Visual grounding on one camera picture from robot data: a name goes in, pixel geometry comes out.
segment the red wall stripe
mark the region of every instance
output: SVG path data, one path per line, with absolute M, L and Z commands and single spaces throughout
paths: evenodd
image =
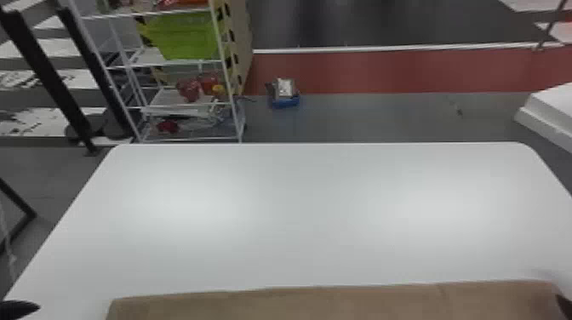
M 246 94 L 275 77 L 303 94 L 536 91 L 572 82 L 572 47 L 255 54 Z

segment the cable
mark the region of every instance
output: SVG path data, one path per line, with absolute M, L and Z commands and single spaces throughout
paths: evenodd
M 8 256 L 8 270 L 10 272 L 10 278 L 12 279 L 12 283 L 15 283 L 17 278 L 16 270 L 14 268 L 16 256 L 12 253 L 12 243 L 10 242 L 10 234 L 5 218 L 6 215 L 4 213 L 4 207 L 2 205 L 2 201 L 0 201 L 0 229 L 4 235 L 4 247 L 6 248 L 6 255 Z

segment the couch back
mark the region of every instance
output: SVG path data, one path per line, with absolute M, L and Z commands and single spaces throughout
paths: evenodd
M 551 283 L 264 289 L 114 300 L 107 320 L 564 320 Z

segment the white table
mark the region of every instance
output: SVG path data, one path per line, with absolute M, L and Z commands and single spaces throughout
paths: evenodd
M 119 146 L 9 293 L 46 320 L 113 298 L 556 279 L 572 198 L 513 143 Z

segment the black pole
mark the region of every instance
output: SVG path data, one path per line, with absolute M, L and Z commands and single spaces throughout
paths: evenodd
M 544 43 L 546 43 L 546 41 L 548 41 L 548 38 L 550 37 L 550 33 L 552 32 L 552 29 L 554 29 L 554 26 L 558 22 L 561 13 L 564 10 L 564 6 L 566 6 L 567 2 L 568 2 L 568 0 L 560 0 L 560 3 L 556 7 L 556 11 L 554 11 L 554 16 L 552 17 L 552 20 L 550 21 L 550 23 L 548 24 L 548 27 L 545 30 L 544 36 L 542 37 L 541 41 L 536 46 L 536 50 L 541 51 L 542 49 L 544 49 Z
M 98 86 L 100 86 L 101 93 L 107 101 L 110 111 L 117 120 L 117 123 L 123 129 L 126 134 L 133 135 L 133 129 L 129 125 L 129 120 L 125 115 L 125 111 L 119 104 L 117 96 L 113 94 L 110 84 L 107 81 L 106 74 L 101 67 L 101 64 L 97 60 L 95 53 L 89 48 L 88 44 L 83 38 L 82 32 L 77 26 L 77 22 L 73 17 L 73 14 L 69 8 L 58 8 L 56 9 L 61 22 L 66 26 L 68 32 L 70 33 L 71 40 L 76 44 L 77 49 L 85 60 L 91 74 L 94 76 L 95 81 Z
M 14 45 L 28 65 L 42 81 L 49 95 L 54 99 L 55 104 L 60 108 L 67 121 L 76 130 L 77 136 L 92 154 L 98 149 L 91 141 L 92 132 L 88 119 L 83 115 L 72 94 L 61 80 L 58 72 L 43 52 L 30 28 L 24 21 L 22 14 L 18 11 L 4 13 L 0 11 L 0 25 L 10 36 Z
M 3 192 L 6 197 L 12 201 L 20 210 L 24 212 L 24 218 L 18 221 L 16 226 L 6 235 L 0 243 L 0 254 L 6 249 L 6 241 L 9 239 L 13 241 L 18 237 L 18 235 L 24 230 L 24 228 L 37 217 L 36 211 L 30 207 L 30 205 L 20 197 L 20 195 L 10 187 L 4 179 L 0 178 L 0 191 Z

